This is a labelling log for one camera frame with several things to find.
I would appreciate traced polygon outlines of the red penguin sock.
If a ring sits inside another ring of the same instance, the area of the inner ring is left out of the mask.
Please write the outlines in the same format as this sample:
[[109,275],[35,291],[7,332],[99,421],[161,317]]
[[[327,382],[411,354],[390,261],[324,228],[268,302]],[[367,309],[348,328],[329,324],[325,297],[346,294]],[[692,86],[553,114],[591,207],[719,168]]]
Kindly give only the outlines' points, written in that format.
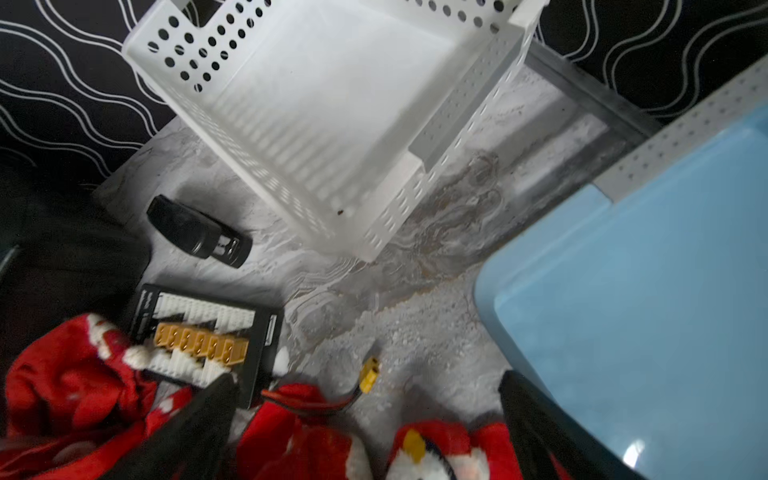
[[[360,438],[331,426],[361,395],[327,401],[319,389],[290,384],[266,391],[263,404],[236,447],[240,479],[369,479],[370,460]],[[475,431],[460,423],[428,420],[401,426],[389,479],[519,479],[522,470],[501,422]]]

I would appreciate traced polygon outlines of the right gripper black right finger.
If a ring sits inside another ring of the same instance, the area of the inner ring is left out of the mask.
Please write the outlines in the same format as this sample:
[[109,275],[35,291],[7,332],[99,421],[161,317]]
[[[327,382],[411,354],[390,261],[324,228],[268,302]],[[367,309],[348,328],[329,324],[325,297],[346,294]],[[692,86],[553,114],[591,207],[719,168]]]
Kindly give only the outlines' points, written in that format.
[[506,371],[499,394],[524,479],[640,479],[520,372]]

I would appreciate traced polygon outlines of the red santa sock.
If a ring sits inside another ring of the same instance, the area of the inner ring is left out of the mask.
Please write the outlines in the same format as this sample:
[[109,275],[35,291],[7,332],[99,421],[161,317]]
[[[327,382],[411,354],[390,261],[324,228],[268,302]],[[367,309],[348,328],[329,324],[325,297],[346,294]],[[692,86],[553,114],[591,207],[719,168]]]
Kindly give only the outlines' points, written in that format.
[[4,479],[98,479],[193,397],[163,400],[145,376],[149,352],[96,313],[34,341],[5,378]]

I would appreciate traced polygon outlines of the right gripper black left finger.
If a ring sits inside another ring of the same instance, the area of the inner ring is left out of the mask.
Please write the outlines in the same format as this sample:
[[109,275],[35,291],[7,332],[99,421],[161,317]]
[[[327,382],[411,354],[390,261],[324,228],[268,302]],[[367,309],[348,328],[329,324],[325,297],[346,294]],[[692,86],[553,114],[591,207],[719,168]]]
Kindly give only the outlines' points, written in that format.
[[224,458],[239,388],[225,374],[194,395],[104,479],[214,479]]

